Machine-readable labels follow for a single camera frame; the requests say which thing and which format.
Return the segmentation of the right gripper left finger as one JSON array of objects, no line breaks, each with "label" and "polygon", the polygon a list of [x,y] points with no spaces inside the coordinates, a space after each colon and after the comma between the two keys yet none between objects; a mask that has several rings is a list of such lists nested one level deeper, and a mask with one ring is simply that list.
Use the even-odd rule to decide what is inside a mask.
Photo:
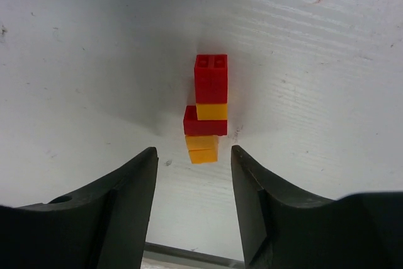
[{"label": "right gripper left finger", "polygon": [[157,150],[49,203],[1,207],[2,268],[139,268]]}]

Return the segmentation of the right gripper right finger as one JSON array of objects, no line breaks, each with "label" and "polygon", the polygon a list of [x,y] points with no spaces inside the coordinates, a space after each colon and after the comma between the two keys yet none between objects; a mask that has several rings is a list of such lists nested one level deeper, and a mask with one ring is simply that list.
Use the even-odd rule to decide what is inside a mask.
[{"label": "right gripper right finger", "polygon": [[303,190],[231,149],[246,268],[401,268],[401,192],[338,200]]}]

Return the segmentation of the red yellow orange lego stack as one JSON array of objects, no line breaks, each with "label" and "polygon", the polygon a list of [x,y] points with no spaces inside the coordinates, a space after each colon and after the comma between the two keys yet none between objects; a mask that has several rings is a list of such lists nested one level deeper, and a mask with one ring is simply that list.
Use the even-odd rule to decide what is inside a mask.
[{"label": "red yellow orange lego stack", "polygon": [[194,65],[195,104],[184,112],[183,129],[192,164],[214,163],[219,138],[228,131],[228,57],[198,54]]}]

